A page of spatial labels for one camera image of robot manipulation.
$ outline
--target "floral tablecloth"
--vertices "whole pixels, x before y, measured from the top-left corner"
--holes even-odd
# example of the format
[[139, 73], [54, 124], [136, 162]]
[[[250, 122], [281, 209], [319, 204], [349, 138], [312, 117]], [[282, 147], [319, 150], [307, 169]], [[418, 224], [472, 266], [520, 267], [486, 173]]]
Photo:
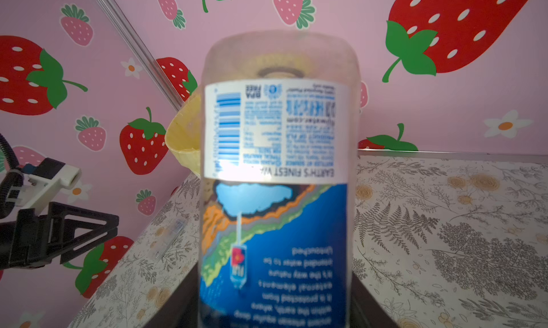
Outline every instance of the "floral tablecloth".
[[[362, 156], [352, 268], [401, 328], [548, 327], [548, 165]], [[71, 328], [139, 327], [198, 258], [188, 177]], [[161, 261], [148, 250], [190, 219]]]

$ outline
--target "white flower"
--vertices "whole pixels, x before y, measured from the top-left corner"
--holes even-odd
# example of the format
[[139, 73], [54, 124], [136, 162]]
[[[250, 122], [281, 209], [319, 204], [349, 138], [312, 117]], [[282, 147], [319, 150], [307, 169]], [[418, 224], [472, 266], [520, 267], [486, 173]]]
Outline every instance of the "white flower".
[[128, 62], [120, 62], [120, 64], [126, 69], [126, 77], [133, 75], [133, 77], [139, 79], [139, 72], [142, 71], [142, 66], [135, 64], [135, 60], [129, 58]]
[[40, 326], [40, 319], [44, 316], [45, 312], [42, 311], [40, 313], [37, 313], [35, 315], [32, 315], [31, 313], [24, 312], [21, 317], [19, 318], [18, 323], [12, 324], [9, 328], [38, 328]]
[[91, 184], [82, 185], [81, 181], [76, 182], [76, 185], [72, 189], [61, 189], [63, 194], [68, 195], [67, 202], [72, 203], [76, 200], [87, 201], [89, 199], [88, 191], [92, 188]]
[[518, 119], [517, 110], [511, 110], [502, 119], [486, 119], [483, 121], [489, 129], [485, 132], [485, 137], [494, 137], [502, 134], [507, 138], [516, 137], [518, 128], [529, 126], [532, 120]]

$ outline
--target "plastic bottle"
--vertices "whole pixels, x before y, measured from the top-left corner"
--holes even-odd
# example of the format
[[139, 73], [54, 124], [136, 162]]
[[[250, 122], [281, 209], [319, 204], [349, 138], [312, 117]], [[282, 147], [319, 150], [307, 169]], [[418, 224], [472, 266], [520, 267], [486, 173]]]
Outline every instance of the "plastic bottle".
[[205, 63], [199, 326], [348, 326], [353, 49], [265, 31], [223, 39]]

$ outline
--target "bottle label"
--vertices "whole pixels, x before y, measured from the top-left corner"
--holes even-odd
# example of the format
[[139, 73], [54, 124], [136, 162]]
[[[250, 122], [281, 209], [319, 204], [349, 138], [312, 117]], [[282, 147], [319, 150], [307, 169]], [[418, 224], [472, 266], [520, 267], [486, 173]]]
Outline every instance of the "bottle label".
[[261, 79], [205, 94], [201, 326], [344, 327], [348, 88]]
[[308, 79], [256, 79], [210, 84], [205, 94], [205, 177], [346, 182], [351, 143], [347, 86]]

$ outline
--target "pink wallpaper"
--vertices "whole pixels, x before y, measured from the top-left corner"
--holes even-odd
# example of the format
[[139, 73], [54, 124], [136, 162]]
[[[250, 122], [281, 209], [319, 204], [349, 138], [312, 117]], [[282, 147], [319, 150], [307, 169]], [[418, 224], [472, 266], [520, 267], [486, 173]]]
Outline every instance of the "pink wallpaper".
[[[212, 44], [229, 35], [300, 28], [346, 39], [366, 84], [360, 139], [373, 138], [364, 146], [405, 149], [405, 141], [427, 151], [548, 153], [548, 31], [539, 29], [548, 21], [546, 0], [286, 3], [296, 5], [297, 20], [281, 15], [276, 1], [174, 0], [179, 24], [175, 9], [166, 14], [158, 0], [116, 0], [155, 58], [182, 61], [198, 81]], [[387, 21], [398, 24], [389, 34], [395, 54], [386, 45]], [[421, 35], [422, 50], [405, 45]], [[402, 57], [398, 44], [405, 58], [383, 82]]]
[[22, 164], [47, 156], [82, 169], [55, 201], [120, 216], [119, 237], [105, 243], [118, 249], [104, 254], [119, 253], [89, 286], [75, 283], [84, 256], [72, 269], [56, 258], [0, 275], [0, 326], [63, 327], [188, 172], [162, 145], [175, 110], [95, 0], [0, 0], [0, 17], [0, 132]]

